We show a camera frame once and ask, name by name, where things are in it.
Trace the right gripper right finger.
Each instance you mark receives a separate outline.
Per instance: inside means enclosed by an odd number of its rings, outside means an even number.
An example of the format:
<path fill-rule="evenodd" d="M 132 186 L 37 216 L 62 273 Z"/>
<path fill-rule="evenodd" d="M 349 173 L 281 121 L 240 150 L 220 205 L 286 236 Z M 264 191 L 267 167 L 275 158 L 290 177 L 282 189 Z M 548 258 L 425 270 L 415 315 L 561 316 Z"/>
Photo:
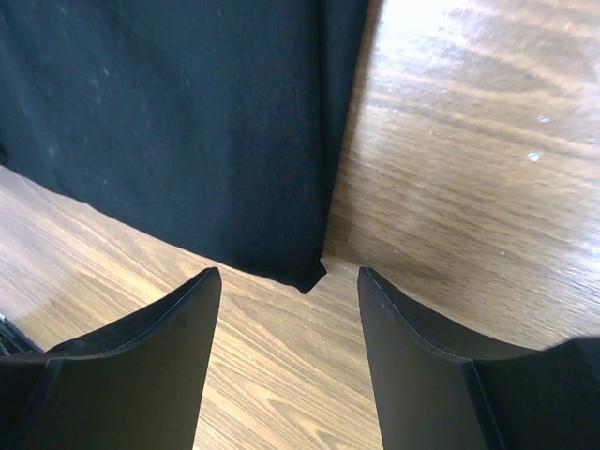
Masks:
<path fill-rule="evenodd" d="M 542 351 L 485 336 L 369 267 L 357 279 L 387 449 L 595 449 L 599 340 Z"/>

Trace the black floral print t-shirt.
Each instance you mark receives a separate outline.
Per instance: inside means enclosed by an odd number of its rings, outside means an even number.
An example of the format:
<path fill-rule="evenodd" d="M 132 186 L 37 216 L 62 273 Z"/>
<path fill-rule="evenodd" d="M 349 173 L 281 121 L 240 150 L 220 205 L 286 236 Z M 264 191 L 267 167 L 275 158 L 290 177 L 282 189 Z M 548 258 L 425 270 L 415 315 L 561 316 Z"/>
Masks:
<path fill-rule="evenodd" d="M 310 291 L 365 1 L 5 1 L 7 168 Z"/>

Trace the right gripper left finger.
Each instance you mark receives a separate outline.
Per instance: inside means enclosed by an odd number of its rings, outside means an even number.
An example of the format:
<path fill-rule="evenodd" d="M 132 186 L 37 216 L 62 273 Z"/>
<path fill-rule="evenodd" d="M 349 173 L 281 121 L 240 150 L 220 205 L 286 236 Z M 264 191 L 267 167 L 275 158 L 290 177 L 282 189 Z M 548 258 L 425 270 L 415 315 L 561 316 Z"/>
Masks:
<path fill-rule="evenodd" d="M 215 335 L 208 268 L 156 302 L 42 350 L 1 321 L 5 449 L 189 449 Z"/>

